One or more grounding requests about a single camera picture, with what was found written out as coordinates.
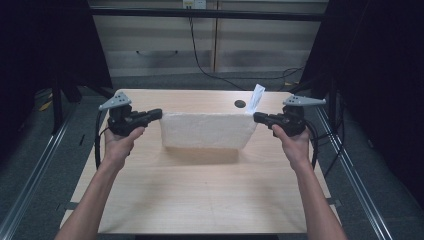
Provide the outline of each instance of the black curtain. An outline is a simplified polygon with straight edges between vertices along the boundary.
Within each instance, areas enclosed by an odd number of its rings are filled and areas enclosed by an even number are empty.
[[[352,2],[332,1],[348,20],[342,29],[331,30],[336,23],[321,26],[307,76],[318,74],[322,59],[329,59],[328,75],[335,79],[347,108],[424,207],[424,4]],[[328,86],[330,80],[315,82],[315,93],[328,92],[320,84]]]
[[[51,88],[52,79],[65,93],[77,85],[112,87],[88,8],[83,0],[17,0],[0,8],[2,153],[32,110],[35,93]]]

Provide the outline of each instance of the wall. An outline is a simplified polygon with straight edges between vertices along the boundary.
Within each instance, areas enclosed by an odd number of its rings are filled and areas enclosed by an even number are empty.
[[[182,8],[182,0],[91,0],[90,4],[92,6]],[[323,13],[326,6],[327,0],[207,1],[207,9],[236,11]],[[112,70],[111,75],[119,76],[128,73],[143,75],[144,70],[149,71],[147,68],[158,67],[157,64],[147,66],[149,64],[143,61],[150,60],[141,60],[143,56],[135,55],[135,51],[143,52],[144,57],[146,55],[151,57],[154,53],[156,60],[158,54],[159,58],[163,55],[169,57],[167,53],[172,55],[172,52],[178,51],[178,57],[173,56],[179,59],[178,61],[169,61],[169,66],[164,66],[166,64],[162,62],[160,68],[175,71],[176,69],[171,65],[175,65],[175,62],[186,62],[187,65],[180,66],[180,70],[197,71],[195,62],[188,59],[192,58],[193,51],[188,19],[94,16],[94,20]],[[217,72],[246,71],[252,69],[252,62],[256,70],[284,70],[284,68],[300,67],[305,64],[309,56],[320,25],[317,22],[236,19],[194,19],[193,24],[200,65],[206,70]],[[114,58],[122,60],[124,56],[129,58],[126,66],[122,64],[122,61],[120,63],[114,60]],[[240,61],[240,58],[245,58],[247,61]]]

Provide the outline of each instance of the forearm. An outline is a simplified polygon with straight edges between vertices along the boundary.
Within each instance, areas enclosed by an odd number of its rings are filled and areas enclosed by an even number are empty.
[[[117,171],[102,166],[95,173],[77,208],[56,239],[95,239]]]
[[[347,239],[310,164],[296,169],[309,239]]]

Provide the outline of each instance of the person's arm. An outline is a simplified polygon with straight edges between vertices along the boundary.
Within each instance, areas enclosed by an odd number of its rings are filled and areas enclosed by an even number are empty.
[[[308,239],[347,239],[343,228],[325,199],[309,160],[309,130],[294,137],[278,125],[272,126],[282,142],[290,166],[297,176],[303,208],[305,210]]]
[[[105,131],[105,156],[94,174],[84,196],[72,212],[55,239],[96,239],[106,205],[118,172],[125,165],[125,158],[134,147],[134,141],[144,132],[137,128],[128,137]]]

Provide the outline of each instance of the white paper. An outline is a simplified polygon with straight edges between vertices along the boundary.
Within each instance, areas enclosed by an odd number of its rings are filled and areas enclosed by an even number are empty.
[[[264,93],[265,88],[259,84],[256,84],[255,90],[253,90],[252,97],[250,98],[249,104],[247,104],[246,113],[253,114],[256,112],[256,108],[259,105],[262,94]]]

